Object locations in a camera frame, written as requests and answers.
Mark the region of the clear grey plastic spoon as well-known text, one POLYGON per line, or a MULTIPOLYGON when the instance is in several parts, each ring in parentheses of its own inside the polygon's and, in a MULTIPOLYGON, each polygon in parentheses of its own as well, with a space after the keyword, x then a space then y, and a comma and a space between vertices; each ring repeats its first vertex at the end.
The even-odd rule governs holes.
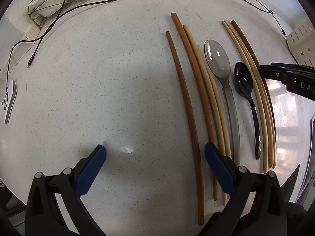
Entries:
POLYGON ((236 112, 235 101, 232 89, 229 83, 231 74, 231 65, 229 58, 223 47, 214 40, 207 40, 204 44, 204 53, 209 68, 212 73, 218 78, 222 85, 224 98, 229 110, 230 128, 232 131, 233 140, 233 158, 234 163, 240 166, 240 132, 238 116, 236 112))

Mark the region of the black plastic spoon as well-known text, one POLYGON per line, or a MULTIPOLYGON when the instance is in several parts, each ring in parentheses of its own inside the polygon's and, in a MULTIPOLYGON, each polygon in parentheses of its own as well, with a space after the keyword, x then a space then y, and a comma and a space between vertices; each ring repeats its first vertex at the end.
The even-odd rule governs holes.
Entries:
POLYGON ((251 96, 254 87, 253 78, 248 67, 243 62, 237 62, 235 64, 234 77, 239 94, 248 101, 251 108, 255 130, 255 158, 256 160, 259 160, 262 151, 260 145, 260 130, 258 116, 256 106, 251 96))

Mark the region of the white square charger device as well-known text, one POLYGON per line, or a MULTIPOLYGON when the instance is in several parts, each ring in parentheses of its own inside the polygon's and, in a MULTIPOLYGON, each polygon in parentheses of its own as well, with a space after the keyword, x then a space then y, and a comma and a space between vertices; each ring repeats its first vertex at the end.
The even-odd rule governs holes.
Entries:
POLYGON ((13 109, 13 105, 17 96, 17 84, 13 79, 9 82, 8 88, 5 92, 5 96, 2 104, 2 119, 4 124, 8 124, 10 115, 13 109))

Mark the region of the beige plastic utensil holder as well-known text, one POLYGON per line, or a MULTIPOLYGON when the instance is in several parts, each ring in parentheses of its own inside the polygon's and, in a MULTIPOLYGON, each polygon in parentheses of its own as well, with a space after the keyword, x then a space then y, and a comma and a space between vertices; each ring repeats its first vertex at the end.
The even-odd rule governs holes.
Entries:
POLYGON ((314 68, 315 65, 315 35, 310 20, 299 25, 286 36, 289 50, 300 65, 314 68))

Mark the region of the light wooden chopstick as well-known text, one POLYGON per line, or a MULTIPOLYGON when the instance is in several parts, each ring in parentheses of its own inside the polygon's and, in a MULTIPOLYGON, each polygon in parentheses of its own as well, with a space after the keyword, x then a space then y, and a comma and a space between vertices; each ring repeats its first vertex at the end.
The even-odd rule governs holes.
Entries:
POLYGON ((216 135, 217 135, 217 140, 218 140, 218 149, 221 152, 222 155, 226 155, 226 150, 225 150, 225 139, 224 139, 224 134, 223 134, 223 128, 221 126, 221 119, 220 119, 220 113, 218 111, 218 106, 216 102, 216 98, 214 95, 214 90, 212 88, 212 84, 210 82, 210 78, 208 76, 204 60, 201 56, 201 53, 197 47, 197 43, 188 27, 188 25, 183 25, 184 31, 188 37, 188 40, 190 41, 190 45, 192 46, 192 50, 195 54, 196 60, 199 65, 199 69, 202 75, 203 83, 205 85, 205 88, 207 90, 207 95, 209 98, 210 102, 210 107, 212 110, 212 116, 214 119, 215 127, 216 127, 216 135))
POLYGON ((260 116, 260 125, 263 135, 263 173, 266 173, 269 168, 273 167, 273 156, 275 152, 275 136, 273 120, 270 112, 270 104, 263 86, 262 79, 258 74, 258 69, 246 48, 241 37, 236 33, 236 30, 225 20, 222 21, 223 26, 231 36, 236 48, 238 49, 244 64, 249 69, 254 83, 254 92, 260 116))
POLYGON ((234 67, 234 70, 238 71, 238 73, 235 73, 235 82, 239 92, 242 93, 250 103, 255 132, 257 135, 256 145, 260 149, 261 153, 263 153, 263 172, 266 173, 269 168, 270 136, 267 127, 268 120, 264 110, 266 107, 264 103, 265 99, 261 96, 261 87, 256 81, 256 76, 253 72, 253 60, 251 59, 243 41, 238 36, 234 28, 231 27, 231 25, 229 25, 225 20, 222 21, 222 24, 232 38, 243 60, 243 63, 237 63, 234 67))
POLYGON ((223 134, 224 134, 224 139, 225 139, 225 150, 226 150, 226 155, 229 156, 230 158, 232 157, 232 150, 231 150, 231 144, 230 144, 230 136, 229 136, 229 131, 227 128, 227 123, 226 123, 226 116, 225 116, 225 112, 221 103, 221 99, 220 99, 220 95, 217 89, 217 84, 214 78, 214 74, 212 73, 212 71, 210 70, 208 63, 206 61, 206 57, 203 51, 203 48, 200 45, 197 45, 201 56, 204 60, 204 64, 208 73, 208 76, 210 78, 210 82, 212 84, 212 88, 214 90, 214 95, 216 98, 216 102, 217 102, 217 106, 218 106, 218 111, 220 113, 220 120, 221 120, 221 126, 223 128, 223 134))

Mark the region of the dark brown chopstick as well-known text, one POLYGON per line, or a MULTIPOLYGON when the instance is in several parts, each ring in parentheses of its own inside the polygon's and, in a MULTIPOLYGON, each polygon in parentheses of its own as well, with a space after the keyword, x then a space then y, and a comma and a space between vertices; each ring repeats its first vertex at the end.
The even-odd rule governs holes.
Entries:
MULTIPOLYGON (((212 203, 214 183, 204 155, 209 138, 199 89, 185 46, 170 14, 166 15, 166 21, 166 31, 170 32, 192 105, 200 148, 205 202, 212 203)), ((155 195, 158 200, 169 204, 195 206, 197 186, 194 153, 185 102, 167 37, 163 36, 163 40, 168 62, 164 76, 166 82, 162 85, 164 96, 157 99, 162 104, 158 110, 161 116, 157 118, 157 124, 147 131, 152 133, 152 137, 141 139, 142 144, 151 143, 152 147, 145 152, 144 146, 133 144, 134 153, 141 156, 143 164, 141 173, 134 175, 133 179, 136 182, 144 180, 142 193, 149 192, 147 199, 155 195)))
POLYGON ((190 131, 195 178, 196 178, 196 191, 197 191, 197 223, 199 226, 202 226, 205 220, 205 200, 204 200, 205 196, 204 196, 204 188, 203 188, 203 174, 202 174, 202 167, 201 167, 199 139, 197 136, 197 129, 196 129, 190 95, 187 89, 181 63, 179 61, 178 54, 177 54, 175 45, 173 43, 173 40, 169 31, 166 31, 166 38, 167 38, 167 41, 168 41, 168 44, 172 53, 179 84, 181 87, 183 101, 185 105, 186 117, 187 117, 187 122, 188 122, 188 128, 190 131))
POLYGON ((258 79, 260 81, 260 85, 262 87, 262 102, 266 103, 265 111, 265 120, 266 120, 266 127, 268 133, 270 134, 270 139, 268 140, 269 149, 268 149, 268 166, 267 168, 275 168, 276 160, 277 160, 277 141, 276 141, 276 134, 275 134, 275 121, 274 121, 274 114, 273 108, 271 103, 270 94, 268 91, 268 87, 266 81, 263 80, 258 72, 258 68, 260 67, 259 61, 257 60, 256 54, 254 53, 251 45, 249 44, 247 38, 245 37, 244 33, 238 26, 235 20, 231 20, 231 25, 235 30, 236 34, 240 37, 241 43, 244 45, 245 50, 247 51, 250 62, 253 65, 254 73, 257 73, 258 79))

